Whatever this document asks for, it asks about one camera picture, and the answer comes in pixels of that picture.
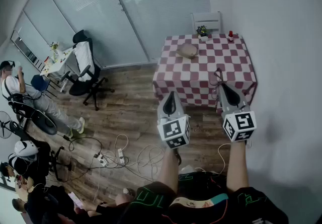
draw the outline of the gray pants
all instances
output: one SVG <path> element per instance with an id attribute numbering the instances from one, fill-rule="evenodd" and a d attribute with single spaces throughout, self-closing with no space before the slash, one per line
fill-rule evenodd
<path id="1" fill-rule="evenodd" d="M 67 114 L 62 111 L 52 99 L 48 98 L 44 94 L 38 100 L 33 101 L 33 104 L 36 109 L 45 112 L 46 115 L 55 122 L 58 131 L 63 134 L 68 134 L 71 128 L 79 130 L 82 127 L 82 123 L 79 120 L 74 117 L 67 116 Z"/>

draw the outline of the blue chair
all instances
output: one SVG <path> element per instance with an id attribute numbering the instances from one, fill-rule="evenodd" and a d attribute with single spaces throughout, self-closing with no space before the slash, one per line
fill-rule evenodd
<path id="1" fill-rule="evenodd" d="M 48 91 L 47 89 L 48 89 L 48 86 L 51 86 L 51 87 L 53 87 L 54 89 L 55 89 L 55 87 L 54 86 L 52 86 L 51 84 L 50 84 L 50 82 L 51 82 L 51 80 L 50 79 L 48 79 L 48 80 L 44 80 L 44 78 L 42 77 L 42 76 L 40 76 L 40 75 L 35 75 L 34 77 L 32 77 L 32 80 L 31 80 L 31 85 L 36 89 L 36 90 L 38 90 L 38 91 L 40 91 L 40 92 L 45 92 L 45 91 L 47 91 L 47 92 L 49 92 L 51 95 L 53 95 L 53 96 L 55 96 L 56 98 L 57 98 L 57 96 L 56 95 L 54 95 L 54 94 L 52 94 L 50 91 Z"/>

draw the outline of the apriltag cube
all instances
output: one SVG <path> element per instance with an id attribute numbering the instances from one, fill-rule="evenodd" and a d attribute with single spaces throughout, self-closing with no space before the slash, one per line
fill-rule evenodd
<path id="1" fill-rule="evenodd" d="M 223 122 L 223 129 L 231 141 L 249 139 L 256 128 L 254 111 L 227 114 Z"/>
<path id="2" fill-rule="evenodd" d="M 171 149 L 189 144 L 190 125 L 187 115 L 158 125 L 157 129 L 162 141 L 166 142 Z"/>

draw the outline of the white chair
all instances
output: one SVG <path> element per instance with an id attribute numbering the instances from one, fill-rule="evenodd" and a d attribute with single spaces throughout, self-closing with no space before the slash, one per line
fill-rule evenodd
<path id="1" fill-rule="evenodd" d="M 221 15 L 216 13 L 191 13 L 193 33 L 204 25 L 210 33 L 221 33 Z"/>

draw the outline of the white chair backrest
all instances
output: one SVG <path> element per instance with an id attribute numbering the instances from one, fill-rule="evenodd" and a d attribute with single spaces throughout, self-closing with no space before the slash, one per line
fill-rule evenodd
<path id="1" fill-rule="evenodd" d="M 76 56 L 76 60 L 78 63 L 79 71 L 83 72 L 84 69 L 90 65 L 90 72 L 92 74 L 95 73 L 94 62 L 92 59 L 92 53 L 90 49 L 90 45 L 87 41 L 79 42 L 76 45 L 76 48 L 73 49 L 73 52 Z M 87 73 L 83 77 L 79 77 L 78 80 L 81 82 L 86 82 L 87 80 L 92 79 Z"/>
<path id="2" fill-rule="evenodd" d="M 193 33 L 196 33 L 198 26 L 204 25 L 210 33 L 221 33 L 221 15 L 216 13 L 191 13 Z"/>

